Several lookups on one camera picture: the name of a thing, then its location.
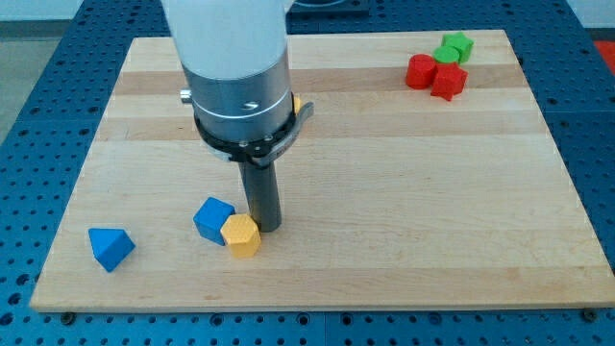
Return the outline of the yellow block behind arm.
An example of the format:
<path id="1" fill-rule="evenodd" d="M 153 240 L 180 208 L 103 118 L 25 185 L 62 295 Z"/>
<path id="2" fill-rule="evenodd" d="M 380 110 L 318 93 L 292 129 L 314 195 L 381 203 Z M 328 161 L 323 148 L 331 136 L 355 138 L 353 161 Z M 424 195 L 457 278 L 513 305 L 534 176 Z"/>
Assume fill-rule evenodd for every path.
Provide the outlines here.
<path id="1" fill-rule="evenodd" d="M 302 101 L 298 96 L 293 97 L 293 110 L 298 113 L 302 107 Z"/>

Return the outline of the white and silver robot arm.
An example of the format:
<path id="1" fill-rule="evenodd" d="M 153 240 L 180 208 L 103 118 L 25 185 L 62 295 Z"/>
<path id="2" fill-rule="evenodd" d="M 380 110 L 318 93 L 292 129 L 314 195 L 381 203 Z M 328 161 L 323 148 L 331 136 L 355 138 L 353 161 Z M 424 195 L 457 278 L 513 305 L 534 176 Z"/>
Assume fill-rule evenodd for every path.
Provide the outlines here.
<path id="1" fill-rule="evenodd" d="M 163 0 L 204 142 L 227 161 L 266 167 L 296 139 L 287 0 Z"/>

